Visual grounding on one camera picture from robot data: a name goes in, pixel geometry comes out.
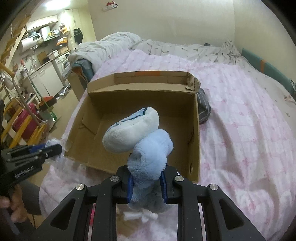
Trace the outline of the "person's left hand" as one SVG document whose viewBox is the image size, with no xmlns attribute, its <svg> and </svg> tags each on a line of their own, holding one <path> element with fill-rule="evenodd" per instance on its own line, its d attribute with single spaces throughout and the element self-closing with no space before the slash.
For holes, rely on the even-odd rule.
<svg viewBox="0 0 296 241">
<path fill-rule="evenodd" d="M 14 188 L 11 197 L 1 196 L 1 208 L 10 209 L 11 221 L 13 223 L 22 223 L 28 218 L 27 210 L 22 200 L 22 190 L 19 184 Z"/>
</svg>

